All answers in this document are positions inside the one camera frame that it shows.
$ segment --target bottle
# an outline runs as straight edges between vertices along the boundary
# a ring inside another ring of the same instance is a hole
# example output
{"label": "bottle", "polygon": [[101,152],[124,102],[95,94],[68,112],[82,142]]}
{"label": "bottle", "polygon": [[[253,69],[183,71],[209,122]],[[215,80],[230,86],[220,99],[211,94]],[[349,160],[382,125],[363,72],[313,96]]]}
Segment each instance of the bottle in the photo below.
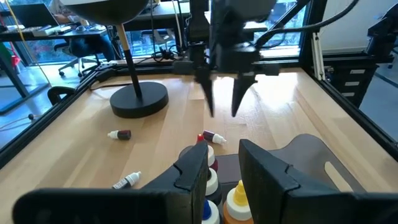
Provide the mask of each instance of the bottle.
{"label": "bottle", "polygon": [[[197,136],[197,143],[200,141],[204,141],[205,137],[202,134],[198,134]],[[209,167],[214,169],[216,172],[218,171],[218,161],[214,155],[214,149],[212,146],[207,145],[208,147],[208,161],[207,164]]]}
{"label": "bottle", "polygon": [[220,213],[217,206],[205,199],[205,206],[203,208],[203,216],[201,218],[202,224],[219,224]]}
{"label": "bottle", "polygon": [[111,139],[129,140],[131,138],[131,131],[130,130],[111,131],[110,133],[108,133],[108,137],[110,137]]}
{"label": "bottle", "polygon": [[223,193],[221,191],[221,184],[218,182],[218,176],[215,170],[208,168],[207,183],[206,183],[206,199],[213,202],[215,205],[222,205]]}
{"label": "bottle", "polygon": [[203,136],[207,141],[212,143],[217,143],[217,144],[226,143],[226,139],[223,136],[220,136],[219,134],[213,133],[211,131],[203,131]]}
{"label": "bottle", "polygon": [[224,224],[253,224],[242,180],[228,192],[223,207]]}
{"label": "bottle", "polygon": [[141,177],[141,171],[139,172],[134,172],[130,175],[127,175],[125,178],[121,179],[119,182],[114,184],[112,186],[113,189],[124,189],[124,188],[130,188],[132,187],[135,183],[138,182],[138,180]]}

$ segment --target black lamp base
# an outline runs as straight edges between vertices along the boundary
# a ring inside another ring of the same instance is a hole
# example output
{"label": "black lamp base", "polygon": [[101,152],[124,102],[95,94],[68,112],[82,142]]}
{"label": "black lamp base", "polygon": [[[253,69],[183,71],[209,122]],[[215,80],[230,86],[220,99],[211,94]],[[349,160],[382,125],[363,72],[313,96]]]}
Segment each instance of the black lamp base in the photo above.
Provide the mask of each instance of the black lamp base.
{"label": "black lamp base", "polygon": [[141,82],[142,99],[137,98],[133,85],[128,85],[113,93],[112,111],[121,118],[142,118],[160,111],[169,102],[164,85],[156,82]]}

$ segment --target red bottle cap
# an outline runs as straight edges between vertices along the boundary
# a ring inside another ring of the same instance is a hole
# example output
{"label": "red bottle cap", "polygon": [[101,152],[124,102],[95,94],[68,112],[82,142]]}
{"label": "red bottle cap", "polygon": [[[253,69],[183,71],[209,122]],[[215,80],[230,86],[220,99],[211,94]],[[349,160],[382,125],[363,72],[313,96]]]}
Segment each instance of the red bottle cap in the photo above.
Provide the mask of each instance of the red bottle cap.
{"label": "red bottle cap", "polygon": [[205,137],[202,134],[198,134],[197,143],[200,141],[204,141],[204,140],[205,140]]}

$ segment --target yellow bottle cap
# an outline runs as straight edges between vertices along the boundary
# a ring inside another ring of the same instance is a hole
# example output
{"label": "yellow bottle cap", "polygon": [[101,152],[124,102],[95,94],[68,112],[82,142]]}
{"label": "yellow bottle cap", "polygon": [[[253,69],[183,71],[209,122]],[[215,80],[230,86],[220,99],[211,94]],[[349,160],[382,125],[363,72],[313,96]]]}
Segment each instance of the yellow bottle cap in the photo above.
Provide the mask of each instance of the yellow bottle cap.
{"label": "yellow bottle cap", "polygon": [[235,188],[234,202],[236,205],[239,206],[246,206],[249,204],[248,198],[246,197],[246,192],[244,191],[242,180],[239,181],[238,185]]}

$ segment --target wooden table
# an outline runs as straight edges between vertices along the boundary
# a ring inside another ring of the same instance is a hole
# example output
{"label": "wooden table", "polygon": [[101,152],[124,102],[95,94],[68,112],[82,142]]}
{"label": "wooden table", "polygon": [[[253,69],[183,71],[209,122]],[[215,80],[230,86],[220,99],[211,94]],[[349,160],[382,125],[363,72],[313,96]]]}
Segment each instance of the wooden table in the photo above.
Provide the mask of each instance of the wooden table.
{"label": "wooden table", "polygon": [[[309,133],[321,138],[367,191],[398,191],[398,163],[299,68],[279,77],[257,76],[259,83],[248,90],[235,118],[230,77],[214,82],[214,118],[193,77],[140,79],[163,83],[169,104],[147,118],[122,119],[109,106],[117,88],[86,91],[0,170],[0,223],[11,223],[14,202],[35,188],[110,188],[139,170],[142,179],[136,187],[142,187],[170,167],[185,146],[195,144],[204,129],[228,140],[224,146],[213,145],[216,155],[237,153],[242,138],[278,149]],[[108,81],[125,82],[129,77]],[[132,139],[107,137],[117,129],[130,129]]]}

